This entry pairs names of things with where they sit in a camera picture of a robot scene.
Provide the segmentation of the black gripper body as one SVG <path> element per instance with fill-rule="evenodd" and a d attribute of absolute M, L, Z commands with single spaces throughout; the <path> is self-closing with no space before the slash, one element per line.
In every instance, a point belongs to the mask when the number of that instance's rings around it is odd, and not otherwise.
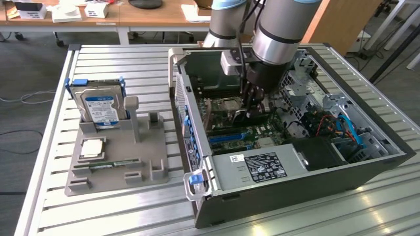
<path fill-rule="evenodd" d="M 249 63 L 246 69 L 245 89 L 258 88 L 265 94 L 270 93 L 279 84 L 286 70 L 289 69 L 289 62 L 273 65 L 263 62 Z"/>

